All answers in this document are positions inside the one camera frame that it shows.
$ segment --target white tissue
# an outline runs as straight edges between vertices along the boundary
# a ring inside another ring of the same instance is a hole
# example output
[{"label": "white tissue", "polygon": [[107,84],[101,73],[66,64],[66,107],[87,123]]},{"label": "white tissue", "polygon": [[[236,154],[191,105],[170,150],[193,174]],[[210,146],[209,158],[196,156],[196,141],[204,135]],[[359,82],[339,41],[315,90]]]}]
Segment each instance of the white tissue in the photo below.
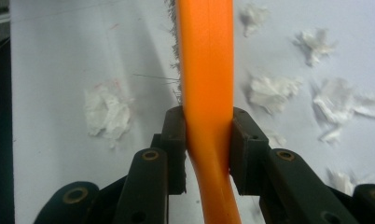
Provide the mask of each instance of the white tissue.
[{"label": "white tissue", "polygon": [[85,91],[85,112],[89,135],[98,135],[110,140],[115,147],[117,140],[129,130],[131,112],[129,106],[119,100],[104,85]]},{"label": "white tissue", "polygon": [[256,7],[254,4],[246,4],[241,13],[244,30],[243,35],[248,37],[267,19],[269,11],[264,7]]},{"label": "white tissue", "polygon": [[356,93],[342,78],[330,79],[313,99],[328,122],[336,128],[320,139],[325,142],[339,141],[343,124],[350,121],[355,113],[375,118],[375,93]]},{"label": "white tissue", "polygon": [[286,139],[277,132],[270,129],[262,129],[263,133],[269,138],[271,148],[282,148],[286,144]]},{"label": "white tissue", "polygon": [[328,45],[326,43],[327,29],[317,29],[314,34],[311,31],[301,32],[300,44],[309,49],[307,64],[313,66],[319,63],[323,55],[328,55],[334,51],[336,43]]},{"label": "white tissue", "polygon": [[254,77],[249,101],[266,108],[269,114],[282,112],[288,97],[298,94],[301,80],[287,77]]},{"label": "white tissue", "polygon": [[354,175],[347,175],[339,171],[329,170],[329,179],[332,187],[340,192],[352,196],[357,185],[368,183],[374,175],[358,179]]}]

